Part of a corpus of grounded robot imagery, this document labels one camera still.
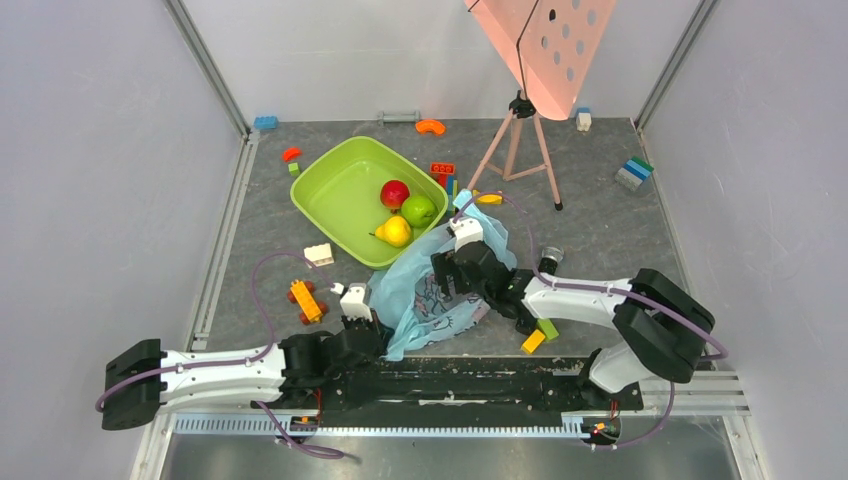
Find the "light blue printed plastic bag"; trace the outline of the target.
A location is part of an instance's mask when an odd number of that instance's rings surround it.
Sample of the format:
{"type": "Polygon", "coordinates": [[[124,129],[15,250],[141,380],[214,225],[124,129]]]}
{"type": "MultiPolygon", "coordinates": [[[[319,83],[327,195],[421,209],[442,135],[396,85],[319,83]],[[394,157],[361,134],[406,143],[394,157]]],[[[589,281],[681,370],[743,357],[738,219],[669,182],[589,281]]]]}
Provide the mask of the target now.
{"type": "Polygon", "coordinates": [[[431,256],[455,246],[442,224],[421,235],[390,268],[368,281],[369,306],[379,321],[394,330],[384,358],[400,361],[404,355],[451,339],[476,326],[490,307],[477,295],[445,299],[435,281],[431,256]]]}

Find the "yellow fake fruit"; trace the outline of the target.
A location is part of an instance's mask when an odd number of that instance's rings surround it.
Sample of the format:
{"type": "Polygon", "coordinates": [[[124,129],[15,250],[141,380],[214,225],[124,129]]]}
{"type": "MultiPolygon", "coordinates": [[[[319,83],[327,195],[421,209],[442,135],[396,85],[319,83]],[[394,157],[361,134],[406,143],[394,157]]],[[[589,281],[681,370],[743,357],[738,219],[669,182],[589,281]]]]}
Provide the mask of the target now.
{"type": "Polygon", "coordinates": [[[413,241],[412,227],[401,215],[391,216],[371,236],[395,248],[404,248],[413,241]]]}

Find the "green fake apple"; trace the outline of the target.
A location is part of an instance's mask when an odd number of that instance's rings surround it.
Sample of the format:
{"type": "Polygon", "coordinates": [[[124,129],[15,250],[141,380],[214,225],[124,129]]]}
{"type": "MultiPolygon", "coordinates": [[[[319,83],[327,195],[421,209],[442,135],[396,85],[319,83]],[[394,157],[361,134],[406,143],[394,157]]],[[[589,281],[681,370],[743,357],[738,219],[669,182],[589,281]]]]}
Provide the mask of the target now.
{"type": "Polygon", "coordinates": [[[435,218],[435,203],[425,195],[412,195],[402,204],[401,215],[414,228],[425,228],[435,218]]]}

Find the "red fake fruit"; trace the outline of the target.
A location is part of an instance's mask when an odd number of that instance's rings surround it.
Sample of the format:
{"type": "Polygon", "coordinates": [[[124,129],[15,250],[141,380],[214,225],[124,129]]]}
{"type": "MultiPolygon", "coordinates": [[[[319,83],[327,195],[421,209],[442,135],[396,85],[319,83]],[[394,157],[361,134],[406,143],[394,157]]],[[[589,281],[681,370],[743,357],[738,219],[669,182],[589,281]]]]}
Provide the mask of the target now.
{"type": "Polygon", "coordinates": [[[409,187],[401,180],[389,180],[384,183],[379,196],[382,205],[392,212],[400,210],[409,197],[409,187]]]}

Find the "lime green plastic tray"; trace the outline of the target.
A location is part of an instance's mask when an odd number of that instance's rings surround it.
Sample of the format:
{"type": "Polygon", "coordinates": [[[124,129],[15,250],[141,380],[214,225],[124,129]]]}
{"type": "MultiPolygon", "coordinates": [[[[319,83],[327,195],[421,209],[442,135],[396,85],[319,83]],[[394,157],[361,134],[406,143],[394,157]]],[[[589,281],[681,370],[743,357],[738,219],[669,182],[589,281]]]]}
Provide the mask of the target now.
{"type": "Polygon", "coordinates": [[[390,218],[379,198],[390,180],[404,182],[413,195],[428,197],[435,218],[412,229],[414,239],[430,231],[449,209],[443,187],[428,173],[378,140],[355,136],[331,148],[293,182],[294,205],[339,248],[363,265],[388,268],[403,253],[373,236],[390,218]]]}

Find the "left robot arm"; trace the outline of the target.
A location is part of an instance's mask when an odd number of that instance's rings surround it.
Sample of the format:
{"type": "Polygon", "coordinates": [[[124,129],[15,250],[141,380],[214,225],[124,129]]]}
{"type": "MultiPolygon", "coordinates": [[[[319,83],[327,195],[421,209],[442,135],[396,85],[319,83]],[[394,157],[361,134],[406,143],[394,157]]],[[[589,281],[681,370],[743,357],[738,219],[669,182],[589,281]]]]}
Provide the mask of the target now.
{"type": "Polygon", "coordinates": [[[105,368],[105,391],[96,402],[101,427],[128,430],[196,406],[284,401],[302,407],[330,381],[373,365],[394,334],[378,320],[342,323],[335,334],[297,334],[240,351],[165,351],[158,339],[142,340],[105,368]]]}

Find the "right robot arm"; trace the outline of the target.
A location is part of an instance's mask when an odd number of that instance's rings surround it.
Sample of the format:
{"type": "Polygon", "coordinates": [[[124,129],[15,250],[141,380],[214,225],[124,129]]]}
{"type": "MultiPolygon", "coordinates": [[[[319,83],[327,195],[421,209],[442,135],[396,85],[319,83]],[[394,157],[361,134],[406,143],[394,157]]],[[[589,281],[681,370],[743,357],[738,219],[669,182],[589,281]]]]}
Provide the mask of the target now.
{"type": "Polygon", "coordinates": [[[631,279],[578,281],[510,268],[482,241],[431,257],[446,294],[473,294],[518,332],[530,335],[544,319],[609,328],[621,342],[594,351],[577,382],[580,400],[602,408],[626,387],[652,376],[691,381],[702,362],[714,316],[662,273],[642,268],[631,279]]]}

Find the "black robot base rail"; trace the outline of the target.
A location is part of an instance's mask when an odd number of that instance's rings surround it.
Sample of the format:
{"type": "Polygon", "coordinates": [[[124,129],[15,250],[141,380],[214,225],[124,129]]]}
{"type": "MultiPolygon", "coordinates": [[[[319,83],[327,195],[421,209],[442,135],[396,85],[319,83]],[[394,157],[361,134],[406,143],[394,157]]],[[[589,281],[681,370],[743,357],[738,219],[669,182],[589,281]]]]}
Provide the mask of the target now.
{"type": "Polygon", "coordinates": [[[640,411],[640,387],[588,392],[573,357],[411,357],[288,380],[272,410],[311,409],[324,427],[542,427],[562,414],[640,411]]]}

